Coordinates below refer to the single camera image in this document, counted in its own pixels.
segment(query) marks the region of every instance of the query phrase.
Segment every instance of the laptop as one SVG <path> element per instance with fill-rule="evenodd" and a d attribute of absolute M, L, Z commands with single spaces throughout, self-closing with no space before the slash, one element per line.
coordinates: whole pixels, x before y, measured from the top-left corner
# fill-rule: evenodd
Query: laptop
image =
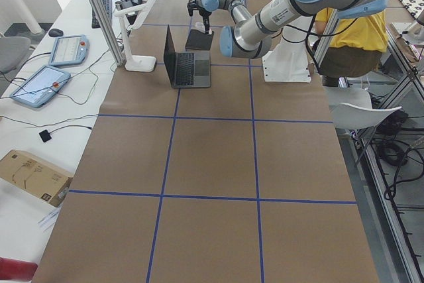
<path fill-rule="evenodd" d="M 164 62 L 172 87 L 211 86 L 209 51 L 175 52 L 169 25 L 166 31 Z"/>

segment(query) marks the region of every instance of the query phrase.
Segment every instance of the keyboard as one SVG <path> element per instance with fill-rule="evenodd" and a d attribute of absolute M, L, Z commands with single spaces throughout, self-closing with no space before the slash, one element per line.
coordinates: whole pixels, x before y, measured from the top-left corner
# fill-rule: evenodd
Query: keyboard
<path fill-rule="evenodd" d="M 112 24 L 112 12 L 113 12 L 113 5 L 112 0 L 101 0 L 105 10 L 106 15 L 109 18 L 109 22 Z M 95 16 L 94 10 L 91 12 L 91 27 L 93 29 L 100 28 L 99 21 L 97 20 L 97 17 Z"/>
<path fill-rule="evenodd" d="M 179 53 L 177 57 L 176 85 L 194 84 L 194 53 Z"/>

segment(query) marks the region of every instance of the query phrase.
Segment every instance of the dark pants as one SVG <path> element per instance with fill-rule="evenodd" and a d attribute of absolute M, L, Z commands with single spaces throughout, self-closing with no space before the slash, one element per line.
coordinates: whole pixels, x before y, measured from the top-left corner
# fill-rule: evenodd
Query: dark pants
<path fill-rule="evenodd" d="M 343 46 L 329 48 L 320 66 L 323 86 L 339 86 L 340 77 L 358 78 L 378 65 L 382 53 Z"/>

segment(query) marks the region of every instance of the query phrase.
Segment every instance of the cardboard box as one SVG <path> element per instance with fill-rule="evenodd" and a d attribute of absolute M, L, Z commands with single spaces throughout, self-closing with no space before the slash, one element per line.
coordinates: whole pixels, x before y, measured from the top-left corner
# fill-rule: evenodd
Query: cardboard box
<path fill-rule="evenodd" d="M 73 176 L 29 152 L 11 150 L 0 160 L 0 177 L 57 207 Z"/>

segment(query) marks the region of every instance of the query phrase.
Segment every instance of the red object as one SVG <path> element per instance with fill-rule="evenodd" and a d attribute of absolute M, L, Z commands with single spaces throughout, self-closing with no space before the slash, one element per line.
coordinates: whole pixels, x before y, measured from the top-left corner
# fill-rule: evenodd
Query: red object
<path fill-rule="evenodd" d="M 37 267 L 33 262 L 0 258 L 0 280 L 31 281 Z"/>

